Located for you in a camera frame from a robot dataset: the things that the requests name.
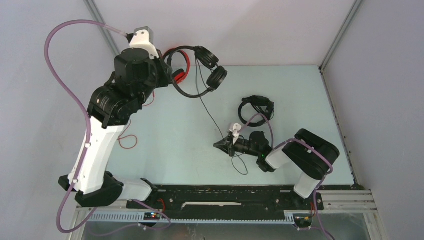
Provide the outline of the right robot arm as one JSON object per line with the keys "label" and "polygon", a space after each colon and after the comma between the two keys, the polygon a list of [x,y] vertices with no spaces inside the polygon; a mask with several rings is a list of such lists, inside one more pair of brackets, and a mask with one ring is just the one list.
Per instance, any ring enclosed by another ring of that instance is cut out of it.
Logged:
{"label": "right robot arm", "polygon": [[294,136],[272,147],[263,131],[254,131],[249,139],[229,132],[227,137],[213,144],[230,157],[237,153],[257,157],[256,164],[265,173],[293,163],[301,170],[298,182],[291,194],[291,204],[304,209],[311,202],[311,195],[333,172],[333,164],[340,156],[339,149],[327,140],[302,128]]}

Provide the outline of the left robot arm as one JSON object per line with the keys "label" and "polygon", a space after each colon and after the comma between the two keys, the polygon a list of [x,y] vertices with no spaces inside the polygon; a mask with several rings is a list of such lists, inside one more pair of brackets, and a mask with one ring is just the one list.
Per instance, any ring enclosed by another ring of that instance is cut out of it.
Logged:
{"label": "left robot arm", "polygon": [[167,87],[171,81],[172,69],[160,51],[151,56],[144,49],[128,48],[115,57],[109,80],[90,98],[90,139],[83,142],[72,172],[58,180],[64,190],[76,193],[80,206],[107,207],[118,200],[138,200],[145,208],[156,206],[155,185],[145,178],[119,177],[107,171],[107,165],[131,116],[143,108],[156,88]]}

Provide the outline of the red headphones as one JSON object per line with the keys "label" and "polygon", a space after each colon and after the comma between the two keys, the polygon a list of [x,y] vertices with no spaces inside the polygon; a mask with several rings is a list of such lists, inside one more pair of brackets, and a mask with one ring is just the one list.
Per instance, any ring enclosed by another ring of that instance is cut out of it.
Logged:
{"label": "red headphones", "polygon": [[172,67],[173,56],[176,53],[180,54],[183,57],[185,65],[183,65],[182,63],[179,64],[178,68],[173,72],[172,77],[177,84],[181,84],[188,77],[191,69],[191,61],[188,54],[184,50],[174,51],[174,49],[171,48],[164,53],[163,59],[165,60],[167,65]]}

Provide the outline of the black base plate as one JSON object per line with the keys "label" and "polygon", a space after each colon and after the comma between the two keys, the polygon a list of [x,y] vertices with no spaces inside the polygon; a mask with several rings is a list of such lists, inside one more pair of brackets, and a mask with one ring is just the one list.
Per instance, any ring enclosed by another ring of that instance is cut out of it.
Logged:
{"label": "black base plate", "polygon": [[144,204],[195,221],[283,221],[289,211],[324,209],[320,194],[303,199],[291,185],[159,185]]}

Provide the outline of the aluminium frame rail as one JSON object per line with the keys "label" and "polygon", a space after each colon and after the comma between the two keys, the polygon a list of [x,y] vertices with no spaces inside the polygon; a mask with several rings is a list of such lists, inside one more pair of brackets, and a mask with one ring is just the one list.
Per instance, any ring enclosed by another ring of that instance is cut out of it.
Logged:
{"label": "aluminium frame rail", "polygon": [[97,209],[90,222],[129,224],[293,224],[317,214],[374,214],[368,190],[319,190],[303,199],[288,190],[162,190],[151,211],[132,201]]}

